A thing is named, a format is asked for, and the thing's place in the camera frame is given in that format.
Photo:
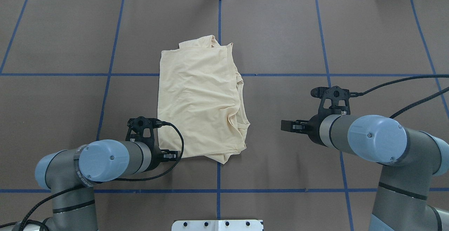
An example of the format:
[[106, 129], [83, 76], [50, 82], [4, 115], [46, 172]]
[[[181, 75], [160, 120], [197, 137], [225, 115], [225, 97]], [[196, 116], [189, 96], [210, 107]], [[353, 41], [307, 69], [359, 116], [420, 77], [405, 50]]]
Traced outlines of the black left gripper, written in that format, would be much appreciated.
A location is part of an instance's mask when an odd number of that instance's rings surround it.
[[170, 162], [179, 160], [178, 151], [161, 150], [158, 146], [150, 146], [151, 161], [147, 171], [156, 169], [161, 162]]

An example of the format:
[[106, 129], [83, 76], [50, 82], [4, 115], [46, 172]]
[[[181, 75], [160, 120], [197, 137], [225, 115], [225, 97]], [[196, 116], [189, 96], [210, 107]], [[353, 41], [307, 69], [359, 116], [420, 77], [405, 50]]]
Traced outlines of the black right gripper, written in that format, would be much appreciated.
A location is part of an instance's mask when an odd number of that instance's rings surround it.
[[320, 126], [322, 120], [319, 116], [313, 116], [308, 120], [282, 120], [281, 131], [307, 133], [309, 139], [318, 145], [324, 146], [320, 137]]

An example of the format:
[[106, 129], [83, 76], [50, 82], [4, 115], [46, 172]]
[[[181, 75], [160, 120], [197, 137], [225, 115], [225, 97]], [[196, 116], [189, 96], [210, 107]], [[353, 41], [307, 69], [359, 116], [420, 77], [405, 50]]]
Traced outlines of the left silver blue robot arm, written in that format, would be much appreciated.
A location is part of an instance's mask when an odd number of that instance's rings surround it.
[[139, 141], [98, 140], [49, 154], [35, 167], [38, 185], [52, 193], [50, 231], [97, 231], [94, 186], [178, 162], [181, 151], [160, 150]]

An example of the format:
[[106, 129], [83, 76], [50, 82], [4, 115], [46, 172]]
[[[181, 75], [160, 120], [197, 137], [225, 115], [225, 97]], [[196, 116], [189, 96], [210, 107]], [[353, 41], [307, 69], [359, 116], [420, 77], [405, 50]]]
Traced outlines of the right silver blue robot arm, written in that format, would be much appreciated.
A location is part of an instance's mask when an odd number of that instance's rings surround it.
[[448, 143], [380, 115], [282, 120], [281, 130], [382, 165], [370, 231], [447, 231], [448, 211], [428, 205], [434, 176], [448, 171]]

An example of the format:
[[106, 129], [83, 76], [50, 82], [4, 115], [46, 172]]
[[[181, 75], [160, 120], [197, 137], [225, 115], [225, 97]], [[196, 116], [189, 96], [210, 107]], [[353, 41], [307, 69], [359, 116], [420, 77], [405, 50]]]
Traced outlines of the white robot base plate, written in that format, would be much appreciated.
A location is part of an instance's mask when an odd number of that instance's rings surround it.
[[171, 227], [172, 231], [263, 231], [262, 220], [179, 220]]

